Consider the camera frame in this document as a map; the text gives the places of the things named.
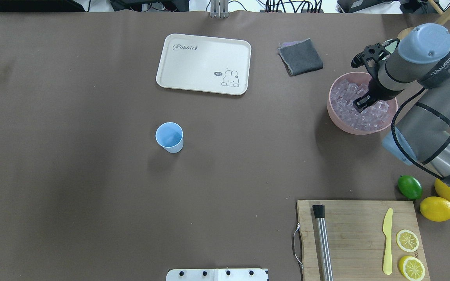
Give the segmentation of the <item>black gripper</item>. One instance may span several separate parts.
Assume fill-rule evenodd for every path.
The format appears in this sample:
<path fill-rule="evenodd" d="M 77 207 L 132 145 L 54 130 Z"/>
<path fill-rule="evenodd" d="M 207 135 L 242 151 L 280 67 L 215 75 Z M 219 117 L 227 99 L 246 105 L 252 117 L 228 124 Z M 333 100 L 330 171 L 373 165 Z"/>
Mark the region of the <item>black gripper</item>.
<path fill-rule="evenodd" d="M 405 89 L 405 83 L 389 76 L 372 78 L 368 84 L 368 93 L 353 101 L 357 113 L 369 113 L 376 109 L 377 101 L 390 101 Z"/>

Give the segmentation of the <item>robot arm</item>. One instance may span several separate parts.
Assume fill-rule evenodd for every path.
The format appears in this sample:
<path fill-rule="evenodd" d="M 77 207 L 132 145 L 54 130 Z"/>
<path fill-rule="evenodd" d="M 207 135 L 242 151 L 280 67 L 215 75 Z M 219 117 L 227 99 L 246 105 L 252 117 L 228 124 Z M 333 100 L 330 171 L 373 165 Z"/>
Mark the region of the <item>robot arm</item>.
<path fill-rule="evenodd" d="M 425 23 L 403 39 L 366 46 L 351 62 L 365 66 L 368 92 L 353 102 L 358 111 L 389 101 L 417 82 L 415 104 L 396 121 L 382 145 L 407 165 L 414 164 L 450 187 L 450 32 Z"/>

